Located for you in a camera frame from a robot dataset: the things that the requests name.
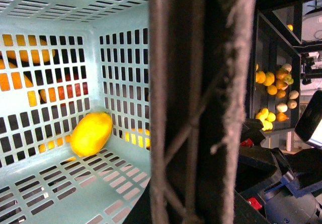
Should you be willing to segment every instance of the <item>yellow fruit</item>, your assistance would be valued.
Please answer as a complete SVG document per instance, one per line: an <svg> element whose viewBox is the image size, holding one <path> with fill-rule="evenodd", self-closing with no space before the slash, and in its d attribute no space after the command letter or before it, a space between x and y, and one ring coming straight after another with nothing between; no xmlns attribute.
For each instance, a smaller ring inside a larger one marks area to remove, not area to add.
<svg viewBox="0 0 322 224"><path fill-rule="evenodd" d="M288 28L289 28L291 31L293 31L293 25L288 24L287 26L288 26Z"/></svg>
<svg viewBox="0 0 322 224"><path fill-rule="evenodd" d="M261 84L265 81L266 75L263 71L256 72L256 82Z"/></svg>
<svg viewBox="0 0 322 224"><path fill-rule="evenodd" d="M273 124L267 120L263 123L264 127L262 128L263 131L268 131L273 129Z"/></svg>
<svg viewBox="0 0 322 224"><path fill-rule="evenodd" d="M262 123L265 121L265 117L261 112L256 114L255 119L259 119Z"/></svg>
<svg viewBox="0 0 322 224"><path fill-rule="evenodd" d="M11 38L11 35L9 34L3 34L3 39L4 39L4 43L5 46L13 46L13 40ZM29 41L29 45L30 46L36 46L37 42L36 42L36 37L34 35L28 35L28 41ZM17 44L18 46L26 46L26 42L24 39L23 35L17 35ZM40 40L40 45L47 45L47 42L45 40ZM48 49L42 49L41 50L42 53L42 57L44 62L47 62L50 60L49 58L49 50ZM20 59L21 61L29 61L28 59L28 53L26 50L20 50L19 51L20 54ZM52 50L52 57L55 56L55 50ZM7 51L7 57L8 58L12 58L12 59L16 59L16 53L13 50L8 50ZM39 64L40 63L40 57L39 57L39 52L38 50L31 50L31 57L32 57L32 62L34 64Z"/></svg>
<svg viewBox="0 0 322 224"><path fill-rule="evenodd" d="M269 110L267 108L263 108L261 113L264 116L264 119L266 119L268 117Z"/></svg>
<svg viewBox="0 0 322 224"><path fill-rule="evenodd" d="M70 146L78 156L96 154L105 145L112 132L112 118L105 112L86 115L70 137Z"/></svg>
<svg viewBox="0 0 322 224"><path fill-rule="evenodd" d="M267 91L268 94L273 96L273 95L275 95L277 93L277 88L274 85L270 85L270 86L268 86L266 88L266 91Z"/></svg>
<svg viewBox="0 0 322 224"><path fill-rule="evenodd" d="M271 73L271 72L267 72L265 74L266 78L265 78L265 81L263 82L263 85L268 87L270 86L272 83L274 83L274 80L275 80L275 77L274 77L274 74Z"/></svg>
<svg viewBox="0 0 322 224"><path fill-rule="evenodd" d="M285 95L286 95L286 92L284 90L277 90L277 93L275 96L277 98L283 98L283 97L285 97Z"/></svg>
<svg viewBox="0 0 322 224"><path fill-rule="evenodd" d="M275 116L275 114L274 114L274 113L272 113L272 112L270 112L270 113L268 114L268 117L266 118L266 120L267 120L267 121L269 121L269 122L274 122L274 121L276 120L276 116Z"/></svg>
<svg viewBox="0 0 322 224"><path fill-rule="evenodd" d="M143 130L142 128L139 128L138 130L139 133L143 133ZM150 131L149 130L145 130L145 134L150 136ZM132 143L133 144L136 144L136 135L134 133L131 133L131 139L132 139ZM139 146L140 147L143 147L144 144L143 144L143 137L142 136L138 136L138 139L139 139ZM126 141L130 141L130 134L129 132L125 132L125 140ZM146 148L149 148L150 147L150 139L149 138L145 138L145 145L146 145Z"/></svg>

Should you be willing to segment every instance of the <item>metal bar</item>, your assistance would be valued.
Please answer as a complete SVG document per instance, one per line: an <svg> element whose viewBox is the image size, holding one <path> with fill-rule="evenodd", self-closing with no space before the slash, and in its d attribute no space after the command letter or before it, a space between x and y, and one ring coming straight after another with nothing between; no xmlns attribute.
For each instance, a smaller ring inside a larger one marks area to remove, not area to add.
<svg viewBox="0 0 322 224"><path fill-rule="evenodd" d="M170 160L173 158L173 156L176 154L176 152L179 150L179 148L182 146L184 141L189 136L192 128L198 123L199 118L201 114L205 111L208 102L210 101L213 94L216 92L217 85L221 82L224 72L226 71L225 66L223 65L221 69L217 72L217 75L212 79L211 84L207 88L206 92L202 96L198 108L196 109L195 114L193 117L188 118L186 123L180 128L176 136L171 141L168 150L165 154L165 164L167 165Z"/></svg>
<svg viewBox="0 0 322 224"><path fill-rule="evenodd" d="M191 36L191 65L190 65L190 92L189 92L189 117L198 108L201 96L202 62L203 62L203 35L205 0L192 0L192 36ZM186 172L186 197L185 206L187 215L186 224L195 223L195 195L198 159L199 121L191 130L188 138L187 172Z"/></svg>
<svg viewBox="0 0 322 224"><path fill-rule="evenodd" d="M153 223L169 223L165 207L165 128L167 112L168 3L150 0L150 74L151 74L151 212Z"/></svg>
<svg viewBox="0 0 322 224"><path fill-rule="evenodd" d="M302 42L302 4L294 5L293 33Z"/></svg>
<svg viewBox="0 0 322 224"><path fill-rule="evenodd" d="M264 132L264 136L272 136L272 135L276 135L276 134L283 134L283 133L287 133L289 131L294 131L294 128L283 128L283 129L278 129L278 130L274 130L274 131L269 131L269 132Z"/></svg>
<svg viewBox="0 0 322 224"><path fill-rule="evenodd" d="M301 57L295 55L292 57L292 78L294 83L292 84L292 90L297 90L300 92L300 75L301 75ZM295 99L297 105L300 105L300 98ZM295 127L299 120L299 107L292 109L291 111L291 126Z"/></svg>
<svg viewBox="0 0 322 224"><path fill-rule="evenodd" d="M275 74L277 64L277 44L273 38L270 38L269 54L268 54L268 70ZM270 112L274 112L276 108L275 96L268 94L267 108Z"/></svg>
<svg viewBox="0 0 322 224"><path fill-rule="evenodd" d="M275 28L285 37L285 39L290 42L291 45L301 44L301 40L295 35L295 32L292 32L287 27L287 25L283 24L279 17L272 10L264 11L263 14L271 22L271 24L274 25Z"/></svg>
<svg viewBox="0 0 322 224"><path fill-rule="evenodd" d="M247 118L254 118L253 113L253 98L255 91L255 72L256 72L256 41L258 38L258 20L259 15L255 12L254 23L253 23L253 42L251 50L250 65L248 68L248 77L247 77L247 91L245 97L245 110Z"/></svg>
<svg viewBox="0 0 322 224"><path fill-rule="evenodd" d="M167 201L178 212L178 214L184 218L187 215L185 207L182 205L180 199L178 198L176 192L174 191L170 183L167 182L166 185L167 187L165 191L165 196L167 198Z"/></svg>
<svg viewBox="0 0 322 224"><path fill-rule="evenodd" d="M321 51L322 50L322 42L314 41L314 42L310 42L310 43L303 43L301 45L294 46L294 48L301 54L315 52L315 51Z"/></svg>

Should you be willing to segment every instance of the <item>shelf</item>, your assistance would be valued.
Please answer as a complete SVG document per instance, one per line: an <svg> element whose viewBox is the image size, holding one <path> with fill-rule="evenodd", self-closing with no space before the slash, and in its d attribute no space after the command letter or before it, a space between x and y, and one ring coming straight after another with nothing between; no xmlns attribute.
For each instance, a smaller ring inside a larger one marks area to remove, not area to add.
<svg viewBox="0 0 322 224"><path fill-rule="evenodd" d="M266 87L262 84L255 83L256 63L259 65L258 70L264 72L276 73L276 71L285 63L292 65L292 78L294 83L285 91L286 96L278 99L266 92ZM292 90L299 91L300 87L300 55L292 47L291 43L274 27L274 25L257 11L254 23L253 50L248 77L248 97L246 102L247 114L249 118L255 115L264 107L270 112L277 112L276 105L284 102L287 103L288 94ZM288 109L285 112L290 117L284 122L273 123L273 130L269 135L278 134L280 131L287 131L295 127L299 119L299 98L295 100L298 107Z"/></svg>

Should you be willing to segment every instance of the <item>plastic basket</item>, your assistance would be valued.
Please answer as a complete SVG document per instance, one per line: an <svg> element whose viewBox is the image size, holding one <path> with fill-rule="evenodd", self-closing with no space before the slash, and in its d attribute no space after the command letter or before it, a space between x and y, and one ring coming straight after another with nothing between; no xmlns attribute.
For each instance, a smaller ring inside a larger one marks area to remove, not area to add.
<svg viewBox="0 0 322 224"><path fill-rule="evenodd" d="M0 0L1 224L121 223L135 205L150 179L147 19L147 0ZM79 158L68 136L93 111L113 132Z"/></svg>

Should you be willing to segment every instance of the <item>lemon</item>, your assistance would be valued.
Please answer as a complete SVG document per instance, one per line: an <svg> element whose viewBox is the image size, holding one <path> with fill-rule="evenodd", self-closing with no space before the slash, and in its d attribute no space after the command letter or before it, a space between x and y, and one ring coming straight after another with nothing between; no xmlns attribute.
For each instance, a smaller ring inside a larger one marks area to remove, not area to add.
<svg viewBox="0 0 322 224"><path fill-rule="evenodd" d="M105 145L112 132L113 122L105 112L87 114L70 137L72 151L79 157L96 154Z"/></svg>
<svg viewBox="0 0 322 224"><path fill-rule="evenodd" d="M138 130L139 133L143 133L143 130L142 128L139 128ZM150 136L150 131L149 130L145 130L145 134ZM143 137L142 136L138 136L138 139L139 139L139 146L140 147L143 147ZM125 132L125 140L126 141L130 141L130 134L129 132ZM134 133L131 133L131 141L133 144L136 144L136 135ZM149 148L150 147L150 139L149 138L145 138L145 146L146 148Z"/></svg>
<svg viewBox="0 0 322 224"><path fill-rule="evenodd" d="M262 123L265 121L265 117L261 112L256 114L255 119L259 119Z"/></svg>
<svg viewBox="0 0 322 224"><path fill-rule="evenodd" d="M266 120L269 122L274 122L276 120L275 114L272 112L268 113L268 117L266 118Z"/></svg>
<svg viewBox="0 0 322 224"><path fill-rule="evenodd" d="M274 85L270 85L270 86L268 86L266 88L266 91L267 91L268 94L273 96L273 95L275 95L277 93L277 88Z"/></svg>
<svg viewBox="0 0 322 224"><path fill-rule="evenodd" d="M264 125L264 127L262 128L263 131L273 129L273 124L271 122L267 121L267 120L264 121L263 125Z"/></svg>
<svg viewBox="0 0 322 224"><path fill-rule="evenodd" d="M268 117L269 110L267 108L263 108L261 110L261 113L264 116L264 118L266 119Z"/></svg>

